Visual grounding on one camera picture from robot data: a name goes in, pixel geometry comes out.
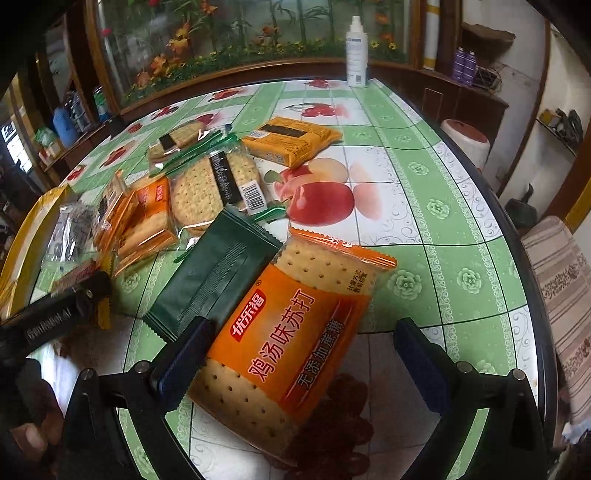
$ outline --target apple print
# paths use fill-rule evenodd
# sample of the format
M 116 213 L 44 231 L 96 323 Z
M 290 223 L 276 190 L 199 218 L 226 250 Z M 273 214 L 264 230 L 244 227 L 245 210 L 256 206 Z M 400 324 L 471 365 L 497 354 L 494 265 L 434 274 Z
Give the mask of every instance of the apple print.
M 139 132 L 139 129 L 142 128 L 142 127 L 143 127 L 143 125 L 141 123 L 137 123 L 137 124 L 131 125 L 131 127 L 129 127 L 127 129 L 127 131 L 130 134 L 134 134 L 136 132 Z
M 198 116 L 195 120 L 201 122 L 203 125 L 208 126 L 215 116 L 215 113 L 206 113 L 205 115 Z
M 328 103 L 306 102 L 285 107 L 286 110 L 301 112 L 302 117 L 312 118 L 317 116 L 349 116 L 349 112 L 343 105 L 329 105 Z
M 84 169 L 86 168 L 86 165 L 78 165 L 76 168 L 74 168 L 74 170 L 72 170 L 70 172 L 70 174 L 66 177 L 67 181 L 72 181 L 77 179 L 80 175 L 82 175 L 82 172 L 84 171 Z
M 349 172 L 340 161 L 334 158 L 320 157 L 308 162 L 310 173 L 325 176 L 330 181 L 345 183 L 349 178 Z
M 296 168 L 286 168 L 279 175 L 283 179 L 283 183 L 287 183 L 288 181 L 299 177 L 300 175 L 306 175 L 308 173 L 311 173 L 311 171 L 308 168 L 308 165 L 304 164 Z
M 355 183 L 367 183 L 373 181 L 371 175 L 361 164 L 361 162 L 354 162 L 349 167 L 349 172 L 351 173 L 351 180 Z
M 306 226 L 326 226 L 345 220 L 355 206 L 348 185 L 318 181 L 300 185 L 287 208 L 287 216 Z
M 156 112 L 152 116 L 152 120 L 156 120 L 157 118 L 160 118 L 161 116 L 168 115 L 170 113 L 174 113 L 177 110 L 178 110 L 178 106 L 165 106 L 162 110 L 160 110 L 159 112 Z
M 221 92 L 216 92 L 212 95 L 212 97 L 208 100 L 208 102 L 213 102 L 214 100 L 224 100 L 224 98 L 230 98 L 231 96 L 236 95 L 237 93 L 241 93 L 244 89 L 242 88 L 227 88 L 222 90 Z
M 296 189 L 300 185 L 304 185 L 306 183 L 314 183 L 318 181 L 331 180 L 331 178 L 326 177 L 322 174 L 308 173 L 308 175 L 300 175 L 299 177 L 295 177 L 288 181 L 286 184 L 275 182 L 273 184 L 273 188 L 275 189 L 275 193 L 279 197 L 279 200 L 281 202 L 284 202 L 285 200 L 290 199 L 295 195 Z
M 375 183 L 360 183 L 353 187 L 355 207 L 358 212 L 370 220 L 382 218 L 382 199 Z
M 329 81 L 328 80 L 316 79 L 316 80 L 311 80 L 309 82 L 306 82 L 306 85 L 309 85 L 309 86 L 315 87 L 315 88 L 323 88 L 323 89 L 326 89 L 326 88 L 329 87 Z
M 112 163 L 115 163 L 117 160 L 119 160 L 121 157 L 123 157 L 123 155 L 125 155 L 131 147 L 133 147 L 134 143 L 135 143 L 135 140 L 132 140 L 131 142 L 127 142 L 123 147 L 119 147 L 117 150 L 114 150 L 113 152 L 111 152 L 111 154 L 103 162 L 101 167 L 108 167 Z

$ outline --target chair seat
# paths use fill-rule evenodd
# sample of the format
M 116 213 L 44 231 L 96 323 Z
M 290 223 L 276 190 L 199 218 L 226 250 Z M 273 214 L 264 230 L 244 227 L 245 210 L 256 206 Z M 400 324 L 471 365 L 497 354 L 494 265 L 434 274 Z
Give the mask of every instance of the chair seat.
M 575 425 L 591 415 L 591 268 L 557 217 L 542 220 L 522 242 L 544 297 Z

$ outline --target shelf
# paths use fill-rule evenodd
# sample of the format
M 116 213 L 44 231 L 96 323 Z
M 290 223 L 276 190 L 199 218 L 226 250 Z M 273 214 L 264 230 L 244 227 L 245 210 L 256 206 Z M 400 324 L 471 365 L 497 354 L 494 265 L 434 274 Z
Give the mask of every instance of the shelf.
M 560 143 L 562 143 L 564 145 L 564 147 L 573 154 L 574 157 L 577 156 L 577 152 L 575 152 L 575 150 L 573 150 L 571 147 L 569 147 L 566 142 L 564 140 L 562 140 L 562 138 L 560 138 L 558 136 L 558 134 L 552 129 L 550 128 L 548 125 L 546 125 L 544 122 L 542 122 L 542 120 L 540 120 L 539 118 L 536 118 L 535 121 L 537 121 L 542 127 L 544 127 L 548 132 L 550 132 L 555 138 L 556 140 L 558 140 Z

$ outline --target clear plastic wrapper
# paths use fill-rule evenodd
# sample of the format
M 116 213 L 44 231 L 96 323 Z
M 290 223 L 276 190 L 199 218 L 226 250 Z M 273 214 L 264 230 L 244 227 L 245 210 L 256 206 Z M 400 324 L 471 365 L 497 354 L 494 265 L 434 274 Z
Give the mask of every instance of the clear plastic wrapper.
M 224 206 L 256 215 L 267 209 L 254 159 L 233 134 L 168 173 L 172 212 L 180 232 L 200 236 Z
M 202 155 L 230 133 L 231 124 L 206 129 L 196 120 L 185 122 L 160 137 L 148 147 L 148 167 L 154 177 L 170 171 L 188 158 Z
M 189 397 L 258 449 L 297 463 L 294 440 L 356 335 L 376 279 L 396 264 L 292 229 L 217 336 Z
M 333 128 L 277 116 L 242 141 L 254 156 L 296 168 L 342 136 Z
M 47 245 L 46 259 L 78 262 L 90 237 L 93 217 L 94 209 L 81 202 L 62 205 Z
M 93 223 L 93 241 L 102 255 L 110 255 L 139 204 L 118 170 L 105 187 Z
M 178 241 L 170 212 L 170 185 L 166 176 L 143 177 L 129 186 L 139 205 L 118 244 L 115 275 L 133 263 L 154 255 Z

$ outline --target biscuit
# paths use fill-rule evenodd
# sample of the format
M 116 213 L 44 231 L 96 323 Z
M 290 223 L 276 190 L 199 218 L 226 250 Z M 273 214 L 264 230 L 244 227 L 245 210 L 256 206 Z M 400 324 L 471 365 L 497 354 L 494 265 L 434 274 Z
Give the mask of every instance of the biscuit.
M 253 180 L 260 181 L 252 157 L 240 152 L 230 152 L 226 156 L 239 187 Z M 171 203 L 174 217 L 191 233 L 202 233 L 215 220 L 224 205 L 208 157 L 197 160 L 175 181 Z M 243 202 L 238 208 L 244 208 Z

